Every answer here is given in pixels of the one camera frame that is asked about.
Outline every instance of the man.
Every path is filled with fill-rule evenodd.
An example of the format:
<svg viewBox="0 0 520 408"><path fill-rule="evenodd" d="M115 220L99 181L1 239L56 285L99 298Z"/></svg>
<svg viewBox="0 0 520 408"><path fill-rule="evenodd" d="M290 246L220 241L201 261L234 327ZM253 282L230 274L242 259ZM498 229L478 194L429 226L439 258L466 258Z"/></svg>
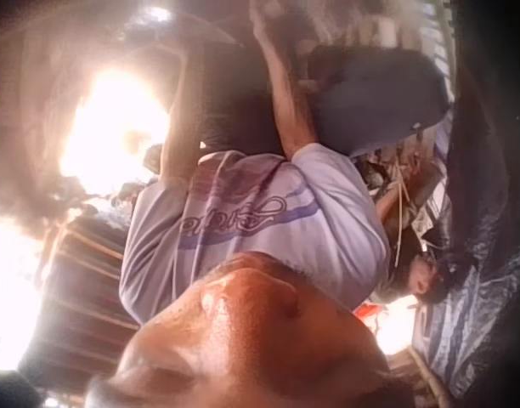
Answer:
<svg viewBox="0 0 520 408"><path fill-rule="evenodd" d="M202 59L182 57L160 181L138 199L123 262L122 301L143 327L86 406L409 406L350 313L387 267L375 206L350 160L318 143L256 2L252 22L285 158L233 150L196 166Z"/></svg>

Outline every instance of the man's nose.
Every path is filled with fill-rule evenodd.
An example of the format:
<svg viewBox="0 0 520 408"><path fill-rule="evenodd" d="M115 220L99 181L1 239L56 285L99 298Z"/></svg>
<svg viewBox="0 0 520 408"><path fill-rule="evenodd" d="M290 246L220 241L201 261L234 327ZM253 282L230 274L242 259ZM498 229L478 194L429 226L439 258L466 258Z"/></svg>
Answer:
<svg viewBox="0 0 520 408"><path fill-rule="evenodd" d="M244 268L208 284L201 296L201 306L214 320L254 316L291 318L297 313L297 291L291 284L261 270Z"/></svg>

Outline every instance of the white t-shirt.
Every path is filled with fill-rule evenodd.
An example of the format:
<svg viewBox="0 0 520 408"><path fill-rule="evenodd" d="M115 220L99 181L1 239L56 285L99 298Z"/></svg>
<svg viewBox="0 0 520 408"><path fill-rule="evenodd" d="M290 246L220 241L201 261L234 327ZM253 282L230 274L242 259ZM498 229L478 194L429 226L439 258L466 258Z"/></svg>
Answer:
<svg viewBox="0 0 520 408"><path fill-rule="evenodd" d="M231 254L266 252L348 309L387 268L387 237L351 161L320 144L292 161L214 153L190 185L158 182L138 198L120 284L145 323Z"/></svg>

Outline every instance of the sleeve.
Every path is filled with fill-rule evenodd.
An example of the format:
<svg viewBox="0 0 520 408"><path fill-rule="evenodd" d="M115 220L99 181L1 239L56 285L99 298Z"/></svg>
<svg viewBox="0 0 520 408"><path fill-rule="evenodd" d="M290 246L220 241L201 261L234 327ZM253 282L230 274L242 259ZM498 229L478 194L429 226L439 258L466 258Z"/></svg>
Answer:
<svg viewBox="0 0 520 408"><path fill-rule="evenodd" d="M188 194L180 178L159 181L141 192L132 216L119 295L126 311L139 323L149 320L172 294L169 264L174 257L179 220Z"/></svg>
<svg viewBox="0 0 520 408"><path fill-rule="evenodd" d="M341 296L358 297L355 301L362 302L387 273L390 251L360 173L348 157L321 144L303 147L292 157L292 163L323 209L338 245L338 256L353 274L351 284L343 285Z"/></svg>

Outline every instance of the hair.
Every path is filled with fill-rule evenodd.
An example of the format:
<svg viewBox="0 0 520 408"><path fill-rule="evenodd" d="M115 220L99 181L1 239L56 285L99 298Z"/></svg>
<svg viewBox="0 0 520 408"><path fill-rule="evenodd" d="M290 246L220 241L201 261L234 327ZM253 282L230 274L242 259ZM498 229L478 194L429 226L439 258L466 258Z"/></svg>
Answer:
<svg viewBox="0 0 520 408"><path fill-rule="evenodd" d="M110 382L110 378L95 377L89 383L85 408L131 408L152 406L145 399L126 394ZM412 387L399 379L389 377L385 385L375 391L348 401L353 408L414 408Z"/></svg>

